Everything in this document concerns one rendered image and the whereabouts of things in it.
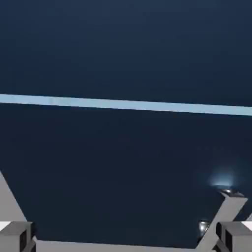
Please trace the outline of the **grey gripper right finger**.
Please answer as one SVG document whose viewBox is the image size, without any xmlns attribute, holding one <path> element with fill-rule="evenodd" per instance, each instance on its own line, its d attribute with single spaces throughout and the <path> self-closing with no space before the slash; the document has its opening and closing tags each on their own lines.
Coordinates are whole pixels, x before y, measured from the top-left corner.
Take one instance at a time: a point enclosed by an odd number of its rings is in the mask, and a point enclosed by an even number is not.
<svg viewBox="0 0 252 252">
<path fill-rule="evenodd" d="M 252 252 L 252 221 L 218 222 L 216 235 L 216 252 Z"/>
</svg>

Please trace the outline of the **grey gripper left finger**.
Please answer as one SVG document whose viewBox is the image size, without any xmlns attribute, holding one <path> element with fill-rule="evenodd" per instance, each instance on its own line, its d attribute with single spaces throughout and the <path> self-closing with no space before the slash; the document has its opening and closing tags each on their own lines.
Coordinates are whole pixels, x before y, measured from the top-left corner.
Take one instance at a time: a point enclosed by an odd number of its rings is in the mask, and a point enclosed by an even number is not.
<svg viewBox="0 0 252 252">
<path fill-rule="evenodd" d="M 36 252 L 36 224 L 31 221 L 0 221 L 0 252 Z"/>
</svg>

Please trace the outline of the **dark blue cabinet door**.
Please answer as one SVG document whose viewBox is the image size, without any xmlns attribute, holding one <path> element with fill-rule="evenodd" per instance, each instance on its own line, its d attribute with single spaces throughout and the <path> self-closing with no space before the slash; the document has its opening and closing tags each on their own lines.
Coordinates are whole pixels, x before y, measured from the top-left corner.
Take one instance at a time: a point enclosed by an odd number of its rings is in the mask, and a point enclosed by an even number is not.
<svg viewBox="0 0 252 252">
<path fill-rule="evenodd" d="M 228 186 L 252 208 L 252 116 L 0 104 L 0 171 L 41 240 L 194 248 Z"/>
<path fill-rule="evenodd" d="M 0 94 L 252 107 L 252 0 L 0 0 Z"/>
</svg>

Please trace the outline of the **dark blue painted cabinet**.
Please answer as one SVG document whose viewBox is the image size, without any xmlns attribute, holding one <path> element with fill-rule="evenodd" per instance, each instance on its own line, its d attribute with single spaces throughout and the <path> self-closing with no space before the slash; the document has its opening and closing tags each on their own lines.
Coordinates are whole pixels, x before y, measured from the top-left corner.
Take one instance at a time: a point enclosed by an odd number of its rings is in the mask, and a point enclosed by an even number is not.
<svg viewBox="0 0 252 252">
<path fill-rule="evenodd" d="M 174 102 L 43 96 L 43 95 L 0 94 L 0 104 L 21 104 L 21 105 L 36 105 L 36 106 L 59 106 L 59 107 L 77 107 L 77 108 L 94 108 L 94 109 L 252 116 L 251 106 L 174 103 Z M 248 201 L 249 199 L 247 200 L 247 202 L 245 203 L 239 214 L 243 212 Z M 249 214 L 247 214 L 242 219 L 238 219 L 239 214 L 233 221 L 252 221 L 252 208 Z M 0 221 L 31 221 L 25 217 L 1 171 L 0 171 Z M 201 239 L 199 231 L 199 222 L 197 228 L 199 237 L 196 246 L 198 245 L 198 242 Z M 36 252 L 196 252 L 195 251 L 196 246 L 190 249 L 180 247 L 153 247 L 143 245 L 122 245 L 122 244 L 41 240 L 37 236 L 37 228 L 34 240 L 36 241 Z"/>
</svg>

